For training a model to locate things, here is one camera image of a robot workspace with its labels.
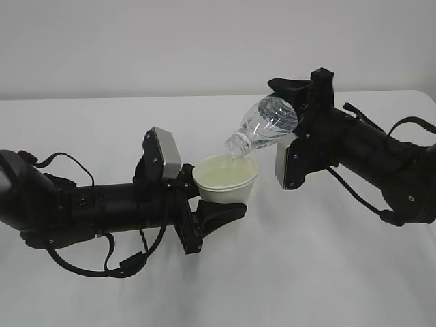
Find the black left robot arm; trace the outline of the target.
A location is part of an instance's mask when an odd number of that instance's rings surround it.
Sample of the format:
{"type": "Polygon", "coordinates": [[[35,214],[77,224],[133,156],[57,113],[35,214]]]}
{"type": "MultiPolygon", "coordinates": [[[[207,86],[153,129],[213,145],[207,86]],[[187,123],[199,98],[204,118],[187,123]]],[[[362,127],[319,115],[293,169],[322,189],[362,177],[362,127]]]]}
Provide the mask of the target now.
{"type": "Polygon", "coordinates": [[[200,200],[191,211],[189,200],[199,195],[193,166],[184,164],[176,179],[151,179],[152,168],[139,161],[132,183],[79,187],[75,182],[41,173],[28,153],[2,150],[27,196],[1,174],[1,222],[18,230],[26,245],[43,249],[37,234],[43,227],[55,249],[93,239],[98,234],[158,228],[165,220],[176,230],[186,254],[198,253],[203,240],[225,224],[245,216],[247,206],[232,200],[220,204],[200,200]]]}

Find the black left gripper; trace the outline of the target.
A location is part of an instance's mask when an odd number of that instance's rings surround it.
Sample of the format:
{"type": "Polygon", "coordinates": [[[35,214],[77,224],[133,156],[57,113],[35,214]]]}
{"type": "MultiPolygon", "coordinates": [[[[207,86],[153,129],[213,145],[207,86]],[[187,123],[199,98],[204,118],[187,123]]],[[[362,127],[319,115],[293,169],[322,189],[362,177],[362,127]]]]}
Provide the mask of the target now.
{"type": "Polygon", "coordinates": [[[189,200],[199,196],[193,180],[194,166],[185,163],[176,179],[166,181],[170,193],[170,223],[174,226],[185,254],[199,253],[203,239],[223,226],[242,219],[247,212],[243,203],[215,203],[199,200],[191,211],[189,200]]]}

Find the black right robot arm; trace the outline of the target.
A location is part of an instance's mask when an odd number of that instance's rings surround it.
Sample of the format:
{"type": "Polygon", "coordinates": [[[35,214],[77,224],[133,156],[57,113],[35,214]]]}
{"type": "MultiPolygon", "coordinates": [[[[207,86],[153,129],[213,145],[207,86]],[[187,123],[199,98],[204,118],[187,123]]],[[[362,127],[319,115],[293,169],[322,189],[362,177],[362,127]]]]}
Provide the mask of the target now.
{"type": "Polygon", "coordinates": [[[302,186],[308,174],[327,170],[380,219],[401,227],[435,221],[435,147],[401,142],[350,103],[334,104],[333,72],[319,68],[308,80],[273,78],[274,95],[296,111],[298,125],[277,144],[276,177],[283,189],[302,186]],[[379,210],[334,171],[345,166],[381,191],[379,210]]]}

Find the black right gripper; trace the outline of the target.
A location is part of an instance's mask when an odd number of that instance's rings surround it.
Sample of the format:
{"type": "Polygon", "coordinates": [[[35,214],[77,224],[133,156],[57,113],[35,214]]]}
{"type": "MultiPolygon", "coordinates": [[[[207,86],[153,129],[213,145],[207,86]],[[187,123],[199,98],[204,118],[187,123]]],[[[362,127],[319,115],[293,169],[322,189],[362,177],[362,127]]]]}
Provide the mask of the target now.
{"type": "Polygon", "coordinates": [[[311,72],[308,80],[273,78],[267,85],[298,114],[297,136],[339,136],[334,104],[334,73],[325,68],[311,72]]]}

